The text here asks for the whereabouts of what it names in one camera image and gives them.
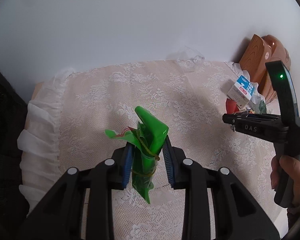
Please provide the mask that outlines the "person's right hand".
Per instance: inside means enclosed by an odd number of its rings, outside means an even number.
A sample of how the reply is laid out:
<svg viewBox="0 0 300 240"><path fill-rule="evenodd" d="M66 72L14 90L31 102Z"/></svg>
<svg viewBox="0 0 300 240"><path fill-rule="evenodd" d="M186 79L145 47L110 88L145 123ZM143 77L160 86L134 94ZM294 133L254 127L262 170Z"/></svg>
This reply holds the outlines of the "person's right hand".
<svg viewBox="0 0 300 240"><path fill-rule="evenodd" d="M270 174L271 188L275 189L279 183L279 168L282 168L294 181L293 194L294 198L292 204L294 206L300 205L300 161L289 156L282 156L280 160L273 157L271 160L272 172Z"/></svg>

